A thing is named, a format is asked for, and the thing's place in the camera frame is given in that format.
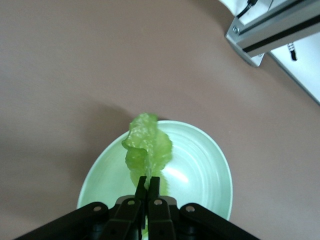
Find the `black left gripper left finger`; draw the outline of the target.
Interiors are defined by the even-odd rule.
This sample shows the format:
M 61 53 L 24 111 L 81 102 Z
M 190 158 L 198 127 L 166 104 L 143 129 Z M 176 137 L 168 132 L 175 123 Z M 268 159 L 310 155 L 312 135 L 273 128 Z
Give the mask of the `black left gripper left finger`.
M 141 240 L 145 226 L 146 177 L 134 195 L 118 198 L 114 207 L 89 203 L 22 236 L 18 240 Z

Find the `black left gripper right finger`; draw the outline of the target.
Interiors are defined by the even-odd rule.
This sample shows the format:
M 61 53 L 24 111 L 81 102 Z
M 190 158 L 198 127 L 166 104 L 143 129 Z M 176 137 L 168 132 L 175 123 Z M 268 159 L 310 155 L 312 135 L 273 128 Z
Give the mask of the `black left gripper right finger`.
M 159 177 L 148 189 L 150 240 L 256 240 L 257 237 L 197 203 L 181 208 L 173 197 L 160 195 Z

